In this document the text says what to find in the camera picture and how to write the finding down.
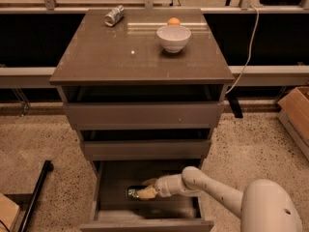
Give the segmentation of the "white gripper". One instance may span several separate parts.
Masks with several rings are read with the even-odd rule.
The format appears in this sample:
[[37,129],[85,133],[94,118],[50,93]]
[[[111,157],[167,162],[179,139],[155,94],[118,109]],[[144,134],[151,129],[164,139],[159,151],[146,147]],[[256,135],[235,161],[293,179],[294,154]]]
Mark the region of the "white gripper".
[[147,187],[138,190],[137,195],[141,200],[154,199],[157,195],[160,197],[170,197],[172,193],[169,188],[169,181],[169,176],[145,180],[142,182],[142,185]]

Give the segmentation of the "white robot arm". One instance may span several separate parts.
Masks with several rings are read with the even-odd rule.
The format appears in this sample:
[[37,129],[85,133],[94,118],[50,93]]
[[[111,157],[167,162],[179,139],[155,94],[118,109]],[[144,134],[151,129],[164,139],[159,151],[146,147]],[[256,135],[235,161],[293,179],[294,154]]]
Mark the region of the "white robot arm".
[[244,191],[231,188],[188,166],[181,174],[152,179],[137,191],[148,200],[173,195],[196,196],[205,192],[240,219],[241,232],[302,232],[302,222],[290,195],[267,179],[251,182]]

